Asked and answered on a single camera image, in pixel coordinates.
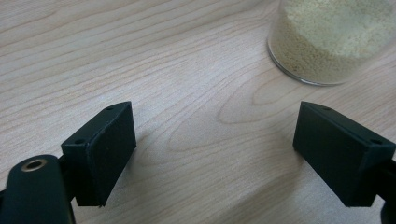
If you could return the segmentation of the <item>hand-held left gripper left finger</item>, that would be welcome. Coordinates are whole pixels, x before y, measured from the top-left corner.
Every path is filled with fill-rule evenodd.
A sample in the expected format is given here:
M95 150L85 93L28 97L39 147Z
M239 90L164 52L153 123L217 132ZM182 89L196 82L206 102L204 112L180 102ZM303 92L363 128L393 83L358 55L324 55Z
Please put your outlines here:
M136 147L132 105L110 105L62 144L79 206L104 206Z

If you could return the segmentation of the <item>glass jar with metal lid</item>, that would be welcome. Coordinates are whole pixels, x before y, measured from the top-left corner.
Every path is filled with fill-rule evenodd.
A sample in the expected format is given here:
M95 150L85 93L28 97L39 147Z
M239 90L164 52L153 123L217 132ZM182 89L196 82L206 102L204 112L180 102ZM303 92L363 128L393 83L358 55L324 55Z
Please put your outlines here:
M396 0L280 0L268 49L287 75L342 84L396 42Z

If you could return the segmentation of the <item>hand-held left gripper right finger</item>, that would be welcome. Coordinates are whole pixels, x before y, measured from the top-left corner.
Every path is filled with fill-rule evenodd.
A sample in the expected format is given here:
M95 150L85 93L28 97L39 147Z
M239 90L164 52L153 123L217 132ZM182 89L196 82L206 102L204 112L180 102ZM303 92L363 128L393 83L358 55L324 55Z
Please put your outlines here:
M366 207L376 196L396 206L396 144L324 106L300 105L293 147L341 202Z

